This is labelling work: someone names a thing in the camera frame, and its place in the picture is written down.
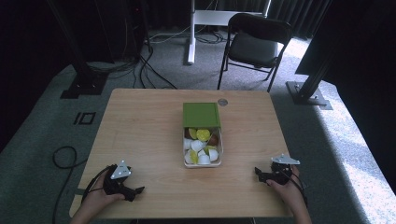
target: hand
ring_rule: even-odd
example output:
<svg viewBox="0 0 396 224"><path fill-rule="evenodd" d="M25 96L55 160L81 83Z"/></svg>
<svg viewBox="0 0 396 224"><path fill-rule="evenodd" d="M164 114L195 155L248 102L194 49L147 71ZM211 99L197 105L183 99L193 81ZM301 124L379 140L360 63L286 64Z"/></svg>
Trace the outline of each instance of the hand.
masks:
<svg viewBox="0 0 396 224"><path fill-rule="evenodd" d="M300 181L297 178L297 176L300 174L299 170L295 165L292 165L291 169L295 174L291 176L291 179L299 184ZM272 179L268 179L266 182L268 186L272 187L279 194L283 202L290 208L294 215L295 223L312 223L311 217L309 216L304 202L303 195L297 186L294 185L294 183L288 181L288 183L285 185L280 185Z"/></svg>
<svg viewBox="0 0 396 224"><path fill-rule="evenodd" d="M123 194L107 195L103 190L103 182L106 172L101 174L96 183L92 186L91 192L88 193L84 202L73 215L70 224L89 223L96 215L98 215L105 207L115 201L124 200Z"/></svg>

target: chair backrest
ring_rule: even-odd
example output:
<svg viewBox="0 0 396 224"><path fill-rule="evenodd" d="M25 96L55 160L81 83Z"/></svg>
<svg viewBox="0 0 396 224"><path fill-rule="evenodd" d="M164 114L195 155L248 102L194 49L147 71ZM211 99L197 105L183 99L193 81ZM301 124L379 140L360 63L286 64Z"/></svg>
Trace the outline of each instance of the chair backrest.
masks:
<svg viewBox="0 0 396 224"><path fill-rule="evenodd" d="M270 20L248 13L233 15L228 22L228 27L230 31L242 31L253 37L275 41L283 45L288 45L292 38L292 28L287 22Z"/></svg>

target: green lid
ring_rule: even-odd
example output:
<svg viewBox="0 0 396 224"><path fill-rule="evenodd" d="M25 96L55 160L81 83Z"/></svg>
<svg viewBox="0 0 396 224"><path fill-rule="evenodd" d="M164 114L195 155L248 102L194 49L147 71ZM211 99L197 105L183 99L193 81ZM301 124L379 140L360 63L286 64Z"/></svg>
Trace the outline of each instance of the green lid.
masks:
<svg viewBox="0 0 396 224"><path fill-rule="evenodd" d="M217 103L184 103L184 128L221 127Z"/></svg>

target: chair seat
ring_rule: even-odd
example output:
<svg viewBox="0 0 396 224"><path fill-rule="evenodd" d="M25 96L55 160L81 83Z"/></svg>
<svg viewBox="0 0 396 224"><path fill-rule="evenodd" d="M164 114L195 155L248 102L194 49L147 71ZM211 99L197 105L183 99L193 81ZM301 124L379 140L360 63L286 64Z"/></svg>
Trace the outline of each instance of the chair seat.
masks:
<svg viewBox="0 0 396 224"><path fill-rule="evenodd" d="M229 58L240 63L248 63L259 67L276 65L277 43L239 33L233 38Z"/></svg>

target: black chair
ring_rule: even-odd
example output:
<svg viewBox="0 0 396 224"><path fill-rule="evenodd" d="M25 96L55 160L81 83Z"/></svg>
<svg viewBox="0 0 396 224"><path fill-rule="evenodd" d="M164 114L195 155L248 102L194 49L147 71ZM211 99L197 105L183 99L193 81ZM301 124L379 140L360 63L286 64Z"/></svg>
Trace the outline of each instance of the black chair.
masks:
<svg viewBox="0 0 396 224"><path fill-rule="evenodd" d="M218 90L223 72L228 70L228 64L233 64L267 73L265 80L273 74L267 89L269 92L283 52L291 38L292 28L287 22L265 19L263 16L247 13L237 13L232 16L228 22L228 38L221 64ZM282 44L280 51L278 51L278 43Z"/></svg>

